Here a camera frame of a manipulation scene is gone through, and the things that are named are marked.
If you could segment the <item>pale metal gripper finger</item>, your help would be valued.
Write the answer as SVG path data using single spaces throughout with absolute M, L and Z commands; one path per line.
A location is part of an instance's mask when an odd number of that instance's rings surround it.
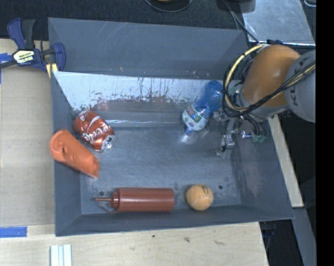
M 232 134 L 222 134 L 220 145 L 216 149 L 216 155 L 221 158 L 230 158 L 231 153 L 235 147 L 235 141 L 232 138 Z

